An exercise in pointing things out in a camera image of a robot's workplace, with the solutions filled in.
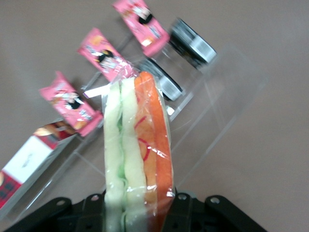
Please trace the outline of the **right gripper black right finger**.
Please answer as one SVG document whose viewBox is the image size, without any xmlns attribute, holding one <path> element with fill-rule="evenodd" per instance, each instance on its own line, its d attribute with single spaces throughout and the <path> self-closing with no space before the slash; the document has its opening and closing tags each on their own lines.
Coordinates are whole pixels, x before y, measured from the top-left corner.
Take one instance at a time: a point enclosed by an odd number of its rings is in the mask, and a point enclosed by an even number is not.
<svg viewBox="0 0 309 232">
<path fill-rule="evenodd" d="M 169 209 L 170 232 L 265 232 L 261 225 L 221 195 L 199 201 L 188 191 L 176 191 Z"/>
</svg>

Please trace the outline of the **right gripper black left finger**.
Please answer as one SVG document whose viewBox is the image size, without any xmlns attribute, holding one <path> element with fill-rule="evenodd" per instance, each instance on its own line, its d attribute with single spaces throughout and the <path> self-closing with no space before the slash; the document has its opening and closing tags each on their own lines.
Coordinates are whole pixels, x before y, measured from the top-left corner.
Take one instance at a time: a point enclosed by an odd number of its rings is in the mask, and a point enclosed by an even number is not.
<svg viewBox="0 0 309 232">
<path fill-rule="evenodd" d="M 76 204 L 69 198 L 54 198 L 5 231 L 105 232 L 104 196 L 104 192 L 91 194 Z"/>
</svg>

